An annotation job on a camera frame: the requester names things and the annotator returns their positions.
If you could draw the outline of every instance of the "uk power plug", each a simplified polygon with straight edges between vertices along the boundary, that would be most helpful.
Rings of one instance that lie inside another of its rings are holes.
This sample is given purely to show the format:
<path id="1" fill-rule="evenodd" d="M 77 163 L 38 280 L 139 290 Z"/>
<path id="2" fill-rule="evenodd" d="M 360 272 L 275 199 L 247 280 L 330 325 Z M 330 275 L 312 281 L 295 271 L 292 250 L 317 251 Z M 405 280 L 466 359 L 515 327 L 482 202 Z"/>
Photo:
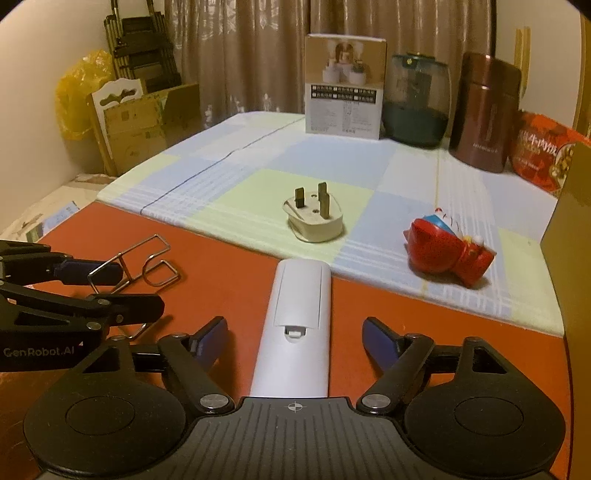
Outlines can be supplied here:
<path id="1" fill-rule="evenodd" d="M 332 240 L 343 231 L 343 212 L 336 199 L 327 192 L 326 182 L 318 184 L 317 192 L 295 190 L 295 196 L 283 203 L 291 230 L 303 242 Z"/>

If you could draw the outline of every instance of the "cardboard box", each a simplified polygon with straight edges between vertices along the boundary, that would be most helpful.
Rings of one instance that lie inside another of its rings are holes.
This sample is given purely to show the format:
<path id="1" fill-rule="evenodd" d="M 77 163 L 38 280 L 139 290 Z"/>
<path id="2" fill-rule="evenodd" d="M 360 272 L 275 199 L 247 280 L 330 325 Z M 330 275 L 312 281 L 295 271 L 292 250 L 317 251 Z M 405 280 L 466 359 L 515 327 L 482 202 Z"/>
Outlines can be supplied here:
<path id="1" fill-rule="evenodd" d="M 181 85 L 105 110 L 112 167 L 122 175 L 202 130 L 199 86 Z"/>
<path id="2" fill-rule="evenodd" d="M 306 37 L 306 132 L 379 138 L 386 49 L 383 38 Z"/>
<path id="3" fill-rule="evenodd" d="M 574 147 L 569 175 L 541 241 L 562 312 L 573 401 L 569 480 L 591 472 L 591 148 Z"/>

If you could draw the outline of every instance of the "plug prong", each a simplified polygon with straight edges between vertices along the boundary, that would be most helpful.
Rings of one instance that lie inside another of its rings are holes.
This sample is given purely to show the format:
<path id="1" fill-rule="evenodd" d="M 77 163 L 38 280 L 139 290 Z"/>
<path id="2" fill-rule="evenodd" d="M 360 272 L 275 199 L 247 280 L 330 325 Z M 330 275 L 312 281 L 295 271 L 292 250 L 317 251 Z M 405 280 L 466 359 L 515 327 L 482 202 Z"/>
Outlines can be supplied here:
<path id="1" fill-rule="evenodd" d="M 320 216 L 324 220 L 328 220 L 330 217 L 330 196 L 328 193 L 324 192 L 324 194 L 318 193 L 320 197 Z"/>
<path id="2" fill-rule="evenodd" d="M 305 207 L 304 204 L 304 187 L 300 187 L 295 189 L 295 206 L 296 208 L 303 208 Z"/>
<path id="3" fill-rule="evenodd" d="M 318 199 L 322 199 L 322 197 L 326 195 L 326 182 L 323 181 L 322 183 L 318 184 Z"/>

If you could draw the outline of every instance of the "checkered tablecloth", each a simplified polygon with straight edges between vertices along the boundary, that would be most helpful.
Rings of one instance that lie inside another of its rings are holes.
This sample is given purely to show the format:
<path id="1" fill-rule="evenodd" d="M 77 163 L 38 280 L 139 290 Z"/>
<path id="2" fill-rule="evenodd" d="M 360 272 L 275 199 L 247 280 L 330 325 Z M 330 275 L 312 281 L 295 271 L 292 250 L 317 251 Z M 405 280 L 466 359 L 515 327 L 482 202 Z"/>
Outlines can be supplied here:
<path id="1" fill-rule="evenodd" d="M 338 200 L 346 231 L 308 244 L 289 229 L 281 206 L 295 188 L 316 190 L 321 181 Z M 135 167 L 99 200 L 276 257 L 323 260 L 337 275 L 426 301 L 564 332 L 539 245 L 556 200 L 444 149 L 311 135 L 302 115 L 243 113 Z M 474 289 L 409 269 L 402 232 L 436 206 L 498 252 Z"/>

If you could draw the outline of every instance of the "white remote control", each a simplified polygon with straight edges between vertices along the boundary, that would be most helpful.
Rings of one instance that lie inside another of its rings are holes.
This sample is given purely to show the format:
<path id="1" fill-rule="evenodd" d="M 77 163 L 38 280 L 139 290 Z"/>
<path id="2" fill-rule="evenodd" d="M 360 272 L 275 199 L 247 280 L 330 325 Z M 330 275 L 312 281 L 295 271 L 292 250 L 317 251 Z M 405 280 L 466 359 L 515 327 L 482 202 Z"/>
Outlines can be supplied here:
<path id="1" fill-rule="evenodd" d="M 282 260 L 267 308 L 251 397 L 327 397 L 330 362 L 330 267 Z"/>

